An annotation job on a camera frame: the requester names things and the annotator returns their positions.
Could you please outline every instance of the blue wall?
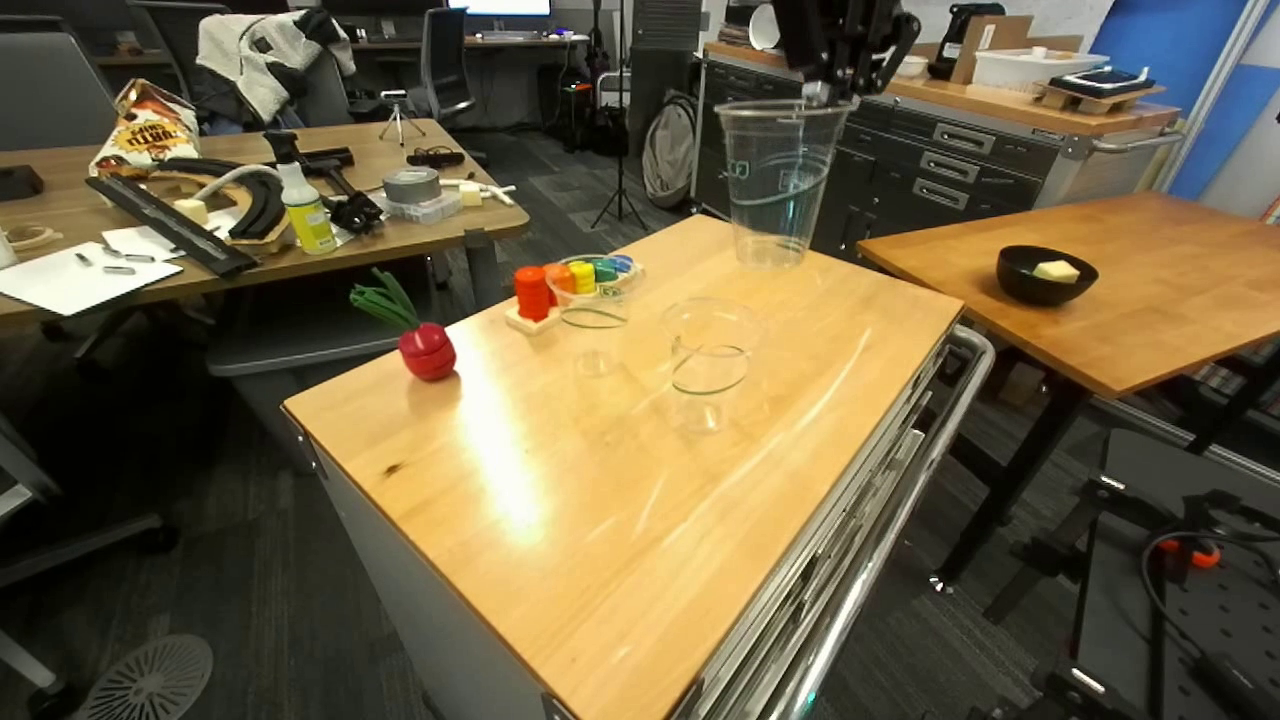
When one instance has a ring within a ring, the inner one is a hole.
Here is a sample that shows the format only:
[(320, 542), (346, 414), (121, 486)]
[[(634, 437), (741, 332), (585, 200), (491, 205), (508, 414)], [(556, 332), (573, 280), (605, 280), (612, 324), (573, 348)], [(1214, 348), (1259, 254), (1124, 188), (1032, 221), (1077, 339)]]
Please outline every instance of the blue wall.
[[(1243, 0), (1115, 0), (1096, 46), (1124, 67), (1150, 65), (1163, 86), (1162, 98), (1192, 111), (1241, 13)], [(1276, 86), (1276, 67), (1237, 65), (1169, 192), (1189, 200), (1204, 196)]]
[(1153, 67), (1162, 98), (1192, 111), (1243, 0), (1115, 0), (1096, 53), (1120, 67)]

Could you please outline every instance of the wooden tabletop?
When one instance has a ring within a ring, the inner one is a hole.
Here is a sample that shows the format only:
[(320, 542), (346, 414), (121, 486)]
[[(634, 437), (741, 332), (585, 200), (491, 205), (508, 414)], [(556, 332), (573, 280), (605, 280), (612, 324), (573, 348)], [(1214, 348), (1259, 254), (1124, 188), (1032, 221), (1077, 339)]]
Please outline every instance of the wooden tabletop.
[[(1084, 254), (1099, 280), (1063, 307), (998, 287), (1004, 242)], [(964, 299), (987, 332), (1077, 385), (1124, 394), (1280, 336), (1280, 226), (1174, 196), (1115, 196), (859, 242), (881, 269)]]
[[(743, 65), (769, 76), (795, 76), (783, 61), (783, 53), (757, 53), (743, 44), (708, 44), (711, 61)], [(1047, 134), (1088, 134), (1088, 138), (1134, 138), (1134, 134), (1157, 134), (1169, 122), (1176, 122), (1176, 106), (1169, 105), (1142, 105), (1113, 114), (1081, 114), (1081, 111), (1055, 111), (1046, 105), (1032, 105), (1022, 91), (1000, 86), (977, 86), (977, 83), (939, 83), (939, 78), (912, 78), (895, 76), (877, 98), (884, 105), (921, 105), (927, 111), (959, 111), (969, 120), (987, 122), (1013, 122), (1032, 128)]]
[(924, 106), (944, 106), (974, 120), (998, 120), (998, 122), (1038, 128), (1051, 134), (1088, 134), (1088, 138), (1157, 134), (1176, 122), (1176, 106), (1169, 105), (1137, 105), (1130, 111), (1084, 114), (1084, 111), (1046, 106), (1024, 91), (907, 78), (907, 76), (892, 78), (884, 98), (921, 98)]
[[(412, 134), (412, 148), (456, 148), (456, 138), (433, 122), (433, 120), (412, 120), (424, 134)], [(346, 171), (358, 188), (382, 188), (397, 169), (406, 169), (406, 148), (391, 138), (382, 138), (385, 122), (331, 122), (331, 128), (299, 128), (299, 151), (320, 151), (320, 148), (352, 148), (358, 165)], [(41, 148), (41, 151), (0, 151), (6, 165), (34, 165), (44, 174), (44, 192), (34, 200), (6, 200), (0, 205), (0, 226), (58, 226), (64, 240), (36, 240), (36, 242), (18, 242), (21, 260), (79, 242), (102, 235), (106, 226), (132, 226), (142, 221), (115, 211), (108, 200), (102, 200), (85, 184), (85, 169), (96, 148)], [(213, 158), (273, 158), (273, 148), (262, 130), (250, 134), (204, 134), (202, 154)], [(488, 181), (484, 169), (471, 158), (465, 169), (452, 169), (448, 174), (477, 174)], [(237, 280), (216, 280), (204, 271), (197, 260), (186, 260), (181, 276), (164, 285), (147, 285), (136, 293), (136, 302), (151, 299), (186, 299), (186, 296), (204, 296), (204, 293), (223, 293), (223, 287), (244, 287), (244, 285), (273, 285), (273, 280), (293, 280), (293, 276), (320, 276), (336, 269), (362, 269), (362, 265), (382, 265), (382, 260), (399, 260), (399, 254), (424, 254), (456, 240), (479, 240), (479, 235), (503, 235), (523, 226), (530, 217), (520, 205), (497, 205), (484, 200), (477, 208), (456, 208), (443, 211), (433, 222), (409, 222), (409, 221), (387, 221), (382, 233), (368, 233), (352, 242), (346, 242), (331, 254), (304, 254), (295, 248), (280, 254), (262, 254), (255, 269), (242, 271)], [(6, 317), (34, 317), (36, 307), (0, 296), (0, 320)]]
[[(578, 715), (664, 715), (959, 302), (829, 254), (743, 269), (733, 226), (672, 222), (628, 250), (621, 332), (452, 324), (461, 377), (382, 356), (288, 412)], [(672, 423), (672, 307), (761, 332), (720, 433)], [(585, 370), (585, 348), (617, 367)]]

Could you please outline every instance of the red apple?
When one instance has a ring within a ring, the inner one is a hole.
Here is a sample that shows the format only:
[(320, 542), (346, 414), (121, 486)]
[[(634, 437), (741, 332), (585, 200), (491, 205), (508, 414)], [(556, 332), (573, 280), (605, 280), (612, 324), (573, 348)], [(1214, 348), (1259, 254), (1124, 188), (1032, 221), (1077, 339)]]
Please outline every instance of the red apple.
[(399, 336), (399, 360), (412, 377), (438, 385), (452, 377), (456, 352), (442, 324), (422, 324)]

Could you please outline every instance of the monitor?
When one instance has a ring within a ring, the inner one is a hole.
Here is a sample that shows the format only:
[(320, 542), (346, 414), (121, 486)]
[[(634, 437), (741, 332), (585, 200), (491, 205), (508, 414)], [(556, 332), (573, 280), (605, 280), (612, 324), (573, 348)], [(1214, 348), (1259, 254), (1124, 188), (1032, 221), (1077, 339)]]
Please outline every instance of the monitor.
[(424, 16), (430, 9), (443, 9), (443, 0), (320, 0), (331, 16)]
[(467, 27), (548, 27), (554, 0), (448, 0), (467, 13)]
[(288, 0), (223, 0), (229, 13), (288, 13)]

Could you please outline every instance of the black bowl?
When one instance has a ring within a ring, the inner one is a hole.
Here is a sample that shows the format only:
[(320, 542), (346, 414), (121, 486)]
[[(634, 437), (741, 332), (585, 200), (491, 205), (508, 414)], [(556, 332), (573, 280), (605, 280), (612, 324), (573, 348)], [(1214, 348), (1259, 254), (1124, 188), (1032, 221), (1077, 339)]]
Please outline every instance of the black bowl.
[[(1038, 265), (1046, 265), (1046, 260), (1067, 260), (1081, 276), (1067, 285), (1039, 280)], [(998, 260), (998, 285), (1022, 302), (1051, 307), (1051, 302), (1067, 302), (1081, 293), (1088, 293), (1088, 285), (1096, 285), (1096, 269), (1081, 254), (1059, 250), (1059, 248), (1007, 242), (1007, 248), (1000, 248), (1000, 260)]]

